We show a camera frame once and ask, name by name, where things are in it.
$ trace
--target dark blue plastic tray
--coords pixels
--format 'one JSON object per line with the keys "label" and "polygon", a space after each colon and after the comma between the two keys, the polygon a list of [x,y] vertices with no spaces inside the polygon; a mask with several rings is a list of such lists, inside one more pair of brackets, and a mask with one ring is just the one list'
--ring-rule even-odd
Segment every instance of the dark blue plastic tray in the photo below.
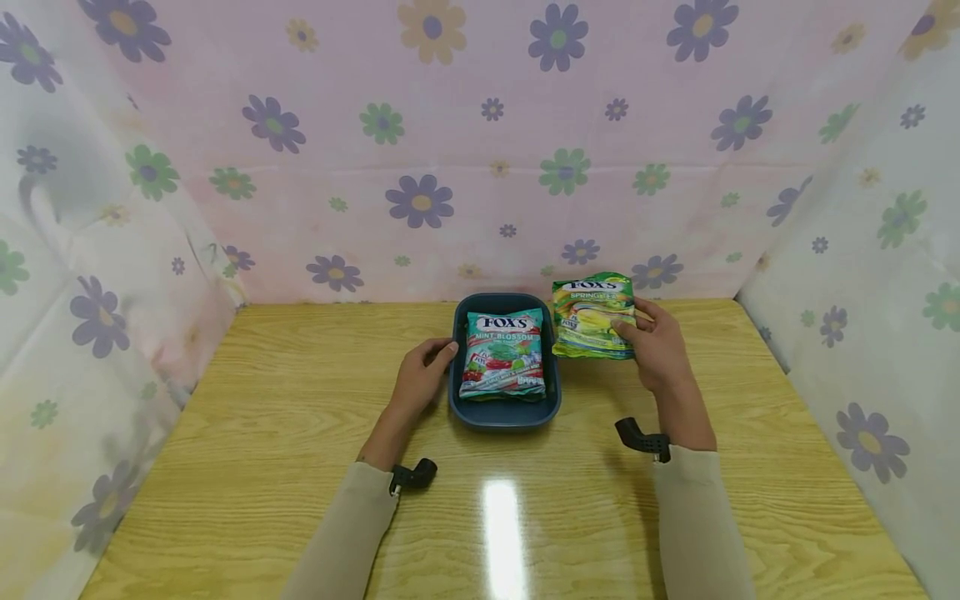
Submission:
{"label": "dark blue plastic tray", "polygon": [[[538,308],[543,313],[540,346],[543,352],[543,382],[546,398],[537,402],[487,400],[472,402],[460,398],[460,384],[467,362],[467,313],[506,315]],[[468,427],[482,431],[525,431],[540,427],[560,410],[560,371],[553,355],[553,321],[546,304],[529,294],[474,294],[457,306],[453,317],[453,339],[460,345],[450,367],[450,410]]]}

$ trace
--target wooden table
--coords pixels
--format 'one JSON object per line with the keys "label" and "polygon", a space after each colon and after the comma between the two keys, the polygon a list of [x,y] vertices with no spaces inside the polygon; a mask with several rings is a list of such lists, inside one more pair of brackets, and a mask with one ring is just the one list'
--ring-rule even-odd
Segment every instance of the wooden table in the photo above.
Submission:
{"label": "wooden table", "polygon": [[[731,300],[681,321],[720,441],[759,598],[923,598],[820,429]],[[236,319],[84,591],[85,600],[274,598],[393,388],[455,304],[253,306]],[[369,598],[665,598],[632,362],[562,361],[541,431],[467,430],[444,402],[407,451],[440,467],[405,493]]]}

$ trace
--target beige sleeve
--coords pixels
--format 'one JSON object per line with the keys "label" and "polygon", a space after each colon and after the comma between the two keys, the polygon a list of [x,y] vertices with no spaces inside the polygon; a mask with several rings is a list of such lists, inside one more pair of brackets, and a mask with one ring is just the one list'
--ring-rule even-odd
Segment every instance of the beige sleeve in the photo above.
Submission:
{"label": "beige sleeve", "polygon": [[392,479],[366,463],[350,465],[281,600],[362,600],[376,549],[396,510]]}
{"label": "beige sleeve", "polygon": [[654,487],[660,504],[660,561],[667,597],[756,598],[717,453],[671,445],[670,462],[654,464]]}

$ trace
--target fox's candy bag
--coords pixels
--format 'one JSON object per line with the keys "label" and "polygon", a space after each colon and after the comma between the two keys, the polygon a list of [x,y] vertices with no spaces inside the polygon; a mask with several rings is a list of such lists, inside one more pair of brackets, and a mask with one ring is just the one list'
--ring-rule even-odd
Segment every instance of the fox's candy bag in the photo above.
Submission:
{"label": "fox's candy bag", "polygon": [[616,334],[611,320],[632,323],[634,286],[620,273],[598,273],[573,281],[553,282],[556,356],[633,358],[634,349]]}
{"label": "fox's candy bag", "polygon": [[486,400],[515,396],[543,398],[540,327],[543,313],[521,310],[509,315],[467,313],[467,364],[460,397]]}

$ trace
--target hand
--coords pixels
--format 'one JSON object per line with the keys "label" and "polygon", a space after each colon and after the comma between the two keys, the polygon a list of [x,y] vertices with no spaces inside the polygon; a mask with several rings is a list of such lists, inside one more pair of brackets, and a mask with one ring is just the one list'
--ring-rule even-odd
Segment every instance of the hand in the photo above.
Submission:
{"label": "hand", "polygon": [[657,394],[688,384],[695,385],[684,335],[677,320],[648,300],[634,298],[634,305],[650,315],[653,321],[636,315],[634,324],[614,321],[613,329],[633,345],[643,387]]}
{"label": "hand", "polygon": [[436,397],[444,370],[456,355],[457,343],[450,338],[433,338],[407,352],[388,408],[418,417]]}

